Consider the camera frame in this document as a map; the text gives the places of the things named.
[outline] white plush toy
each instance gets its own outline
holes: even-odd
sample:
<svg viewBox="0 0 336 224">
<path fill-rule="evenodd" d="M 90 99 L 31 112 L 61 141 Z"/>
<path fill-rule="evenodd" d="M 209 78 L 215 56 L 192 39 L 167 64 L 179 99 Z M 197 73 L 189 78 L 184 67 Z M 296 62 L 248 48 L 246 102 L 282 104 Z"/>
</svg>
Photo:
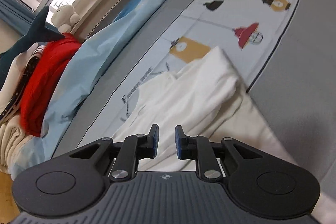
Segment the white plush toy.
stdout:
<svg viewBox="0 0 336 224">
<path fill-rule="evenodd" d="M 70 32 L 72 27 L 80 20 L 72 5 L 59 7 L 51 17 L 51 22 L 60 33 Z"/>
</svg>

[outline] blue curtain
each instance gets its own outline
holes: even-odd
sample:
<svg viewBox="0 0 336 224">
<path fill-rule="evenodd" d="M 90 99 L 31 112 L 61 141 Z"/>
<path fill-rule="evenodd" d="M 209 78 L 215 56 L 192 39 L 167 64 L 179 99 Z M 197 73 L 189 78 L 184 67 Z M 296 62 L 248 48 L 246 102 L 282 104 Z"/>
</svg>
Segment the blue curtain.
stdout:
<svg viewBox="0 0 336 224">
<path fill-rule="evenodd" d="M 0 18 L 21 35 L 28 32 L 35 14 L 19 0 L 0 0 Z M 46 26 L 58 31 L 53 25 L 46 23 Z"/>
</svg>

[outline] wall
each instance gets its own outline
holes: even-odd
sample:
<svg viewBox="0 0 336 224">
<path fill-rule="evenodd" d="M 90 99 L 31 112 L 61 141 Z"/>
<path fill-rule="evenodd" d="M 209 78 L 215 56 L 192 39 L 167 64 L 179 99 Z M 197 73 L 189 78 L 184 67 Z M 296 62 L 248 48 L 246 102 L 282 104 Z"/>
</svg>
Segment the wall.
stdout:
<svg viewBox="0 0 336 224">
<path fill-rule="evenodd" d="M 0 19 L 0 52 L 8 50 L 20 37 L 16 30 Z"/>
</svg>

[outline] yellow lamp print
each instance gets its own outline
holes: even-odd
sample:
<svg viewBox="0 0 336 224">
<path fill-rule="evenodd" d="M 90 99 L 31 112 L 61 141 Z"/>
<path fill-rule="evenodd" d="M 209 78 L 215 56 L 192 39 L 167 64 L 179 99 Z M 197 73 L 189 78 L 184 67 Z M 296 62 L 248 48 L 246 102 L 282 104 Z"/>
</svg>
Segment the yellow lamp print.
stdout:
<svg viewBox="0 0 336 224">
<path fill-rule="evenodd" d="M 267 4 L 275 12 L 288 10 L 291 5 L 287 0 L 262 0 L 262 2 Z"/>
</svg>

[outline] red sweater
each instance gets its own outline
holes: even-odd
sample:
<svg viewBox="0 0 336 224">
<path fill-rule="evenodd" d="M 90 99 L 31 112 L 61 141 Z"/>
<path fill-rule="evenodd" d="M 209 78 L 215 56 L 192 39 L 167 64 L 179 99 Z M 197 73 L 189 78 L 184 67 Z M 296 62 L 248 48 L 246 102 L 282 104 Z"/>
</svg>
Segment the red sweater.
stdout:
<svg viewBox="0 0 336 224">
<path fill-rule="evenodd" d="M 50 42 L 37 64 L 21 99 L 21 126 L 27 134 L 40 137 L 44 114 L 56 85 L 70 59 L 81 46 L 70 33 Z"/>
</svg>

